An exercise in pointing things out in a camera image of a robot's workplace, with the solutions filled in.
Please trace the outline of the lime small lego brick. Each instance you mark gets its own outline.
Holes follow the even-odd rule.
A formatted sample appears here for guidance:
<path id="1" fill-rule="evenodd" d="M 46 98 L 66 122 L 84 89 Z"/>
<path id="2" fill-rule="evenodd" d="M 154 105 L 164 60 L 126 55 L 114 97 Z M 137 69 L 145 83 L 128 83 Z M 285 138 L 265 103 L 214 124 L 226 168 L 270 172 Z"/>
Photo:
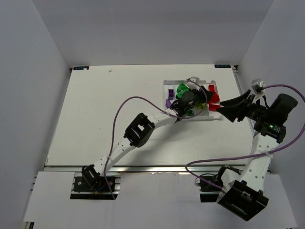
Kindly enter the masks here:
<path id="1" fill-rule="evenodd" d="M 202 110 L 202 109 L 204 109 L 205 105 L 206 105 L 206 103 L 196 103 L 194 107 L 197 110 Z"/>

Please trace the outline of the red small lego piece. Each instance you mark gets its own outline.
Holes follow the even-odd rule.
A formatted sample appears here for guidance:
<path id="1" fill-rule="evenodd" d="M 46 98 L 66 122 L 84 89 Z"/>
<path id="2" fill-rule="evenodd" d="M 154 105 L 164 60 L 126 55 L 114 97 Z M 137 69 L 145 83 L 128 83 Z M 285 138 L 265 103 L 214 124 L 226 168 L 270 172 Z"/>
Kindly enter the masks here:
<path id="1" fill-rule="evenodd" d="M 209 111 L 216 112 L 218 108 L 221 108 L 219 104 L 209 104 Z"/>

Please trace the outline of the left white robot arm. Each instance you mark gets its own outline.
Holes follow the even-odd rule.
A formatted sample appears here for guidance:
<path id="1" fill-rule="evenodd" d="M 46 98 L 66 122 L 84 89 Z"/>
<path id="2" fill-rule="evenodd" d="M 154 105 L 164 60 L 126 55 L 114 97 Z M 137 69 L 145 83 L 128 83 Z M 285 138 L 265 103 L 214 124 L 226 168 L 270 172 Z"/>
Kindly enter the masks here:
<path id="1" fill-rule="evenodd" d="M 201 111 L 195 113 L 196 105 L 207 105 L 213 98 L 215 92 L 208 91 L 204 86 L 195 85 L 189 88 L 186 85 L 178 86 L 176 100 L 166 100 L 170 106 L 166 110 L 157 107 L 160 112 L 157 114 L 145 115 L 139 113 L 125 129 L 124 135 L 117 143 L 112 143 L 110 152 L 97 162 L 82 168 L 82 177 L 89 188 L 96 190 L 99 177 L 105 176 L 127 153 L 144 146 L 152 135 L 153 131 L 165 125 L 177 123 L 183 119 L 192 119 Z"/>

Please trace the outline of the green lego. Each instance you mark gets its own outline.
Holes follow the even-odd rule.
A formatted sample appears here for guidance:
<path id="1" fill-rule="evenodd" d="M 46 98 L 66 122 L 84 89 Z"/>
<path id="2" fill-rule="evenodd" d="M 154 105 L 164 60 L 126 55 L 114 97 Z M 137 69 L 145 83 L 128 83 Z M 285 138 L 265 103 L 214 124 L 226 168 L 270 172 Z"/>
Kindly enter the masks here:
<path id="1" fill-rule="evenodd" d="M 179 99 L 181 99 L 181 97 L 182 97 L 182 96 L 183 96 L 183 94 L 182 94 L 182 93 L 178 93 L 178 94 L 176 95 L 176 97 L 175 97 L 175 98 L 176 98 L 177 100 L 179 100 Z"/>

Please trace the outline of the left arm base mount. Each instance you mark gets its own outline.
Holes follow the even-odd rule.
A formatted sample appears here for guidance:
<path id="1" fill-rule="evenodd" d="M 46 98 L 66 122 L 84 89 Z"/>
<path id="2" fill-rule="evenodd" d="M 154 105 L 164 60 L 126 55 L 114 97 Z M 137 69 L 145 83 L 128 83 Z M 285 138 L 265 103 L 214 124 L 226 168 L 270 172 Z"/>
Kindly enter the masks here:
<path id="1" fill-rule="evenodd" d="M 83 166 L 80 176 L 74 176 L 70 199 L 115 200 L 119 194 L 119 177 L 107 177 L 110 187 L 94 166 Z"/>

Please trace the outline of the green lego plate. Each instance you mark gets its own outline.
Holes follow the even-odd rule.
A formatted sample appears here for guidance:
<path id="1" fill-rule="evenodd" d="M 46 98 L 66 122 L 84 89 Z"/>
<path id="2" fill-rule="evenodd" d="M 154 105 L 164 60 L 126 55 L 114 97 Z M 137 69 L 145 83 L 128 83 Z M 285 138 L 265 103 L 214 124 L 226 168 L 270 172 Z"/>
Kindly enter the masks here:
<path id="1" fill-rule="evenodd" d="M 189 91 L 189 90 L 190 90 L 189 87 L 182 83 L 177 87 L 176 92 L 179 94 L 181 92 L 185 92 L 185 91 Z"/>

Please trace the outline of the purple curved lego brick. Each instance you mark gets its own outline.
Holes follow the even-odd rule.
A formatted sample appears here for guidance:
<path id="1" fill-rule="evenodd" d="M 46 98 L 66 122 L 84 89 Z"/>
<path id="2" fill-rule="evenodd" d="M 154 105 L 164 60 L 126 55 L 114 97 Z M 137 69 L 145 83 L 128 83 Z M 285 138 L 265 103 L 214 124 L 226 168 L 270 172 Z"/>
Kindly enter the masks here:
<path id="1" fill-rule="evenodd" d="M 167 107 L 167 109 L 171 108 L 171 105 L 172 105 L 171 101 L 169 99 L 166 99 L 165 106 Z"/>

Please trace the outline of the red curved lego brick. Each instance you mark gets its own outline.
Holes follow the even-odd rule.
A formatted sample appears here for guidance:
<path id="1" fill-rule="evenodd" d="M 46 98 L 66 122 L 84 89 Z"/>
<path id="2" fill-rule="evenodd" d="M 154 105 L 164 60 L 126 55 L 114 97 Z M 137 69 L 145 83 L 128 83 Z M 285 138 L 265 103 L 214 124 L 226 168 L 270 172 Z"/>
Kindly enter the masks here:
<path id="1" fill-rule="evenodd" d="M 214 87 L 214 85 L 210 84 L 210 85 L 208 86 L 208 88 L 209 88 L 209 91 L 215 92 L 215 87 Z"/>

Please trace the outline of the red rounded lego brick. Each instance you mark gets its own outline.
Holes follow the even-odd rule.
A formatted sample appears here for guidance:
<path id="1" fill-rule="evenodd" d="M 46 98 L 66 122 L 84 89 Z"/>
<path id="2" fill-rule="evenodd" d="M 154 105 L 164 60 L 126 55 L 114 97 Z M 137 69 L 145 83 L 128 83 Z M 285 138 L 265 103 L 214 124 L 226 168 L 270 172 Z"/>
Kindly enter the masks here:
<path id="1" fill-rule="evenodd" d="M 212 95 L 210 101 L 208 102 L 208 104 L 217 104 L 220 102 L 220 98 L 219 98 L 219 95 L 214 92 L 214 94 Z"/>

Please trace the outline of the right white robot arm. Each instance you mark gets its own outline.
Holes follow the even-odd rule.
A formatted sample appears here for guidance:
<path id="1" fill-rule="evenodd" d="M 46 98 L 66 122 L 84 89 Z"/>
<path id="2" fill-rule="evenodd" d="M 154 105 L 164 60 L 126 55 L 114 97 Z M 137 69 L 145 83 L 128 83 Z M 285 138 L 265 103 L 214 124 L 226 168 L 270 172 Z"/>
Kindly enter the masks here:
<path id="1" fill-rule="evenodd" d="M 279 148 L 286 135 L 285 121 L 298 104 L 286 94 L 279 94 L 270 107 L 262 106 L 258 99 L 263 93 L 243 95 L 223 101 L 217 109 L 229 121 L 249 118 L 255 121 L 249 161 L 242 172 L 232 166 L 223 166 L 217 178 L 222 182 L 217 203 L 244 221 L 249 221 L 268 204 L 264 196 L 265 176 L 273 158 L 271 151 Z"/>

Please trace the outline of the green lego brick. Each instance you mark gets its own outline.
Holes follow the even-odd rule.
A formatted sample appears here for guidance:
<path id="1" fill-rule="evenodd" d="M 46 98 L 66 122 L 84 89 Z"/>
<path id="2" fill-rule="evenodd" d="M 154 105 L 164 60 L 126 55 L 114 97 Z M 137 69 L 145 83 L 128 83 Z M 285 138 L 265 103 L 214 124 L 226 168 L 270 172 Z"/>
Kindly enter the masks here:
<path id="1" fill-rule="evenodd" d="M 190 110 L 188 110 L 186 115 L 187 116 L 193 116 L 194 115 L 194 111 L 190 109 Z"/>

